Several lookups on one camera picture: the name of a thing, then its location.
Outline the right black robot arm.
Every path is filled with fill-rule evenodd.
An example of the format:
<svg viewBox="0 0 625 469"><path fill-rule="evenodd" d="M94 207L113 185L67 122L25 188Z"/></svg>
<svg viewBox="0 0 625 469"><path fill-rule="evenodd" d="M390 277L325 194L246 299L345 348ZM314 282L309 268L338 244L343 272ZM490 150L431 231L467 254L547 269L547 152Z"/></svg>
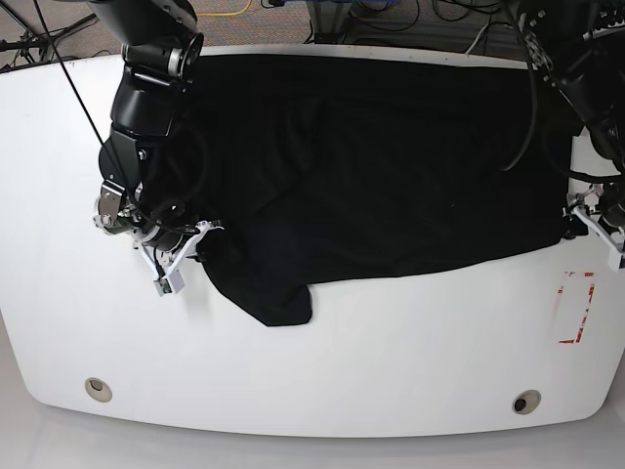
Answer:
<svg viewBox="0 0 625 469"><path fill-rule="evenodd" d="M128 234L160 285L214 227L209 200L220 176L200 128L193 92L204 37L188 1L91 1L121 43L123 72L99 164L104 181L96 220Z"/></svg>

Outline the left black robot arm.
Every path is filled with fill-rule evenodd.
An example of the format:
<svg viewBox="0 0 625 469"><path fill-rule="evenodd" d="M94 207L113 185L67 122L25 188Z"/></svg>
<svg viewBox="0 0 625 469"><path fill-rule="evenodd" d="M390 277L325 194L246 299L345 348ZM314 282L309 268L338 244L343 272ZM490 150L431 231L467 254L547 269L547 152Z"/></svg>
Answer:
<svg viewBox="0 0 625 469"><path fill-rule="evenodd" d="M546 73L576 112L599 156L616 173L571 179L600 188L597 232L624 232L624 3L622 1L515 1L517 32L527 57Z"/></svg>

